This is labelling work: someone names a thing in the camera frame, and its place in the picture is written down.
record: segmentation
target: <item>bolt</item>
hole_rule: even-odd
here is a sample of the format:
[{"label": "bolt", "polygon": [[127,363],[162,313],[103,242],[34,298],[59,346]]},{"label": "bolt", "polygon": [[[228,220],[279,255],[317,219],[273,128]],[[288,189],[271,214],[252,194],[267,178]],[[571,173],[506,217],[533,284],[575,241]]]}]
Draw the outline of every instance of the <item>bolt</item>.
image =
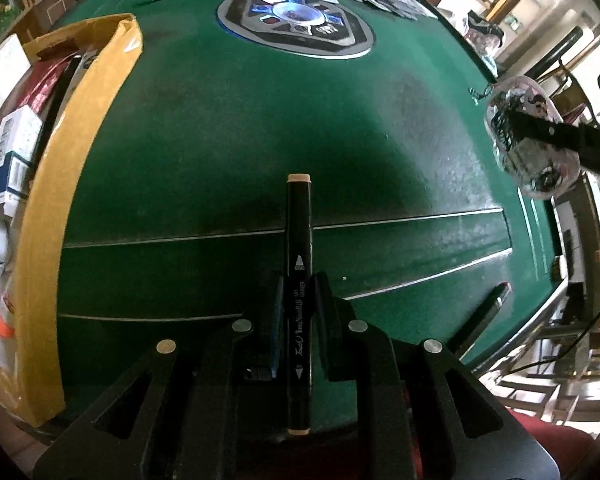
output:
[{"label": "bolt", "polygon": [[351,321],[349,321],[349,330],[351,330],[352,332],[366,332],[367,328],[369,328],[369,325],[361,319],[352,319]]},{"label": "bolt", "polygon": [[248,319],[236,319],[231,328],[234,329],[234,332],[248,332],[251,330],[251,321]]},{"label": "bolt", "polygon": [[160,354],[170,354],[176,349],[176,342],[173,339],[163,339],[155,346],[155,349]]},{"label": "bolt", "polygon": [[430,354],[439,354],[442,352],[442,343],[435,339],[427,339],[422,346]]}]

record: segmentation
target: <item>black marker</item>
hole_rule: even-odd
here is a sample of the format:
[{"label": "black marker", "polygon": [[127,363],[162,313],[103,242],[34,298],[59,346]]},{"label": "black marker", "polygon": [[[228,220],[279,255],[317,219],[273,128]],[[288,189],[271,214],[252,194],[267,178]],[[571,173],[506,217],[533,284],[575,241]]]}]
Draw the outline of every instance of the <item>black marker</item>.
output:
[{"label": "black marker", "polygon": [[284,309],[287,431],[291,435],[306,435],[311,426],[311,224],[311,178],[290,174],[286,180]]}]

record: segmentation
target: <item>circular emblem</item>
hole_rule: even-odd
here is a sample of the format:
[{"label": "circular emblem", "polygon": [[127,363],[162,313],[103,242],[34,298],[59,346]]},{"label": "circular emblem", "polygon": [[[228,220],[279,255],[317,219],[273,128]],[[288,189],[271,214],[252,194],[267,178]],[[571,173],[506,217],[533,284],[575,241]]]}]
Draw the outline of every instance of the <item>circular emblem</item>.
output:
[{"label": "circular emblem", "polygon": [[351,59],[374,44],[358,15],[321,0],[225,0],[218,19],[238,36],[301,56]]}]

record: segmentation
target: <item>green table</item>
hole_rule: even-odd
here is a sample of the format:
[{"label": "green table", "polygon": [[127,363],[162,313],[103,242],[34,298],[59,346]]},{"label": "green table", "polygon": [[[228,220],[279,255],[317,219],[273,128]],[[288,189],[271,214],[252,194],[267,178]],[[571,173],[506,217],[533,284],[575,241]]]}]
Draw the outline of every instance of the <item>green table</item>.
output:
[{"label": "green table", "polygon": [[[488,84],[442,22],[352,0],[366,56],[313,59],[227,33],[224,0],[85,0],[61,24],[132,12],[144,51],[88,155],[62,251],[66,415],[163,338],[205,337],[266,300],[282,269],[285,181],[314,183],[315,270],[361,319],[448,340],[494,286],[513,295],[467,362],[508,341],[557,288],[552,209],[497,166]],[[314,370],[314,428],[355,420],[355,388]]]}]

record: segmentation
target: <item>barcode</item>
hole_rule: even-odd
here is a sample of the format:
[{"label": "barcode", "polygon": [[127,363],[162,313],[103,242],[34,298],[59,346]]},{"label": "barcode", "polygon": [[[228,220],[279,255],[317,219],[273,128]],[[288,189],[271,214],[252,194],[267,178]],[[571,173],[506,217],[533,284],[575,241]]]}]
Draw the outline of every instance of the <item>barcode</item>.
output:
[{"label": "barcode", "polygon": [[4,163],[4,150],[7,147],[7,141],[9,140],[9,134],[11,133],[11,127],[13,126],[13,118],[9,118],[4,123],[4,128],[0,133],[0,166]]},{"label": "barcode", "polygon": [[8,187],[17,192],[24,189],[24,179],[27,176],[27,165],[17,158],[11,159]]}]

